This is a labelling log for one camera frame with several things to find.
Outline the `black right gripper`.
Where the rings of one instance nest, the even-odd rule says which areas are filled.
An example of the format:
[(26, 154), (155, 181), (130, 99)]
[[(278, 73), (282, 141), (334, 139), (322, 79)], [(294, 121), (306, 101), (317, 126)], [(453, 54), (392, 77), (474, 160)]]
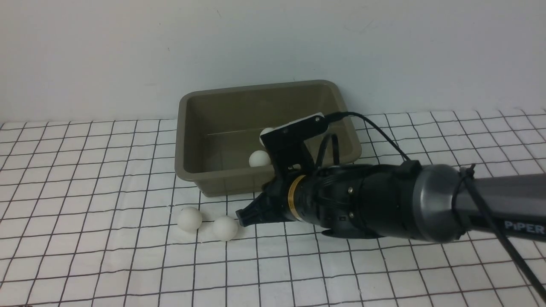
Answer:
[(342, 239), (421, 239), (413, 192), (421, 165), (343, 165), (293, 172), (236, 210), (242, 227), (306, 222)]

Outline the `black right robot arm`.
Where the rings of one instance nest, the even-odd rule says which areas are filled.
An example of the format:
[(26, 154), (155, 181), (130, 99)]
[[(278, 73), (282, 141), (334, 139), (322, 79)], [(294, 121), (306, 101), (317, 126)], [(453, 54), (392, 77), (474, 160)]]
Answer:
[(474, 178), (472, 167), (341, 165), (267, 183), (241, 226), (305, 222), (327, 237), (450, 243), (469, 231), (545, 241), (545, 175)]

